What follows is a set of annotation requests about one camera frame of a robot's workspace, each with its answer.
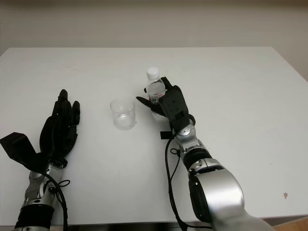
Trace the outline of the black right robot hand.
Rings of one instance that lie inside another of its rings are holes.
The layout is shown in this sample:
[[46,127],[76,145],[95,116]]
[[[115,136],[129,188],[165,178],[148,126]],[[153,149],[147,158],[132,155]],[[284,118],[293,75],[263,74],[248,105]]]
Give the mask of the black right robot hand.
[[172,85],[166,77],[161,78],[165,85],[166,92],[158,99],[158,103],[152,103],[150,100],[137,96],[136,99],[152,112],[164,116],[168,119],[170,128],[179,131],[189,125],[195,125],[194,117],[189,114],[184,96],[179,86]]

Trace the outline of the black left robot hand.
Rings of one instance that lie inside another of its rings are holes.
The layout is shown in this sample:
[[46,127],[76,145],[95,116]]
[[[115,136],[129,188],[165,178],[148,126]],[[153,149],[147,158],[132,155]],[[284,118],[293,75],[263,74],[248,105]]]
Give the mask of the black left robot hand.
[[48,154],[52,159],[65,160],[76,143],[79,122],[80,103],[70,103],[68,92],[62,89],[40,134],[41,152]]

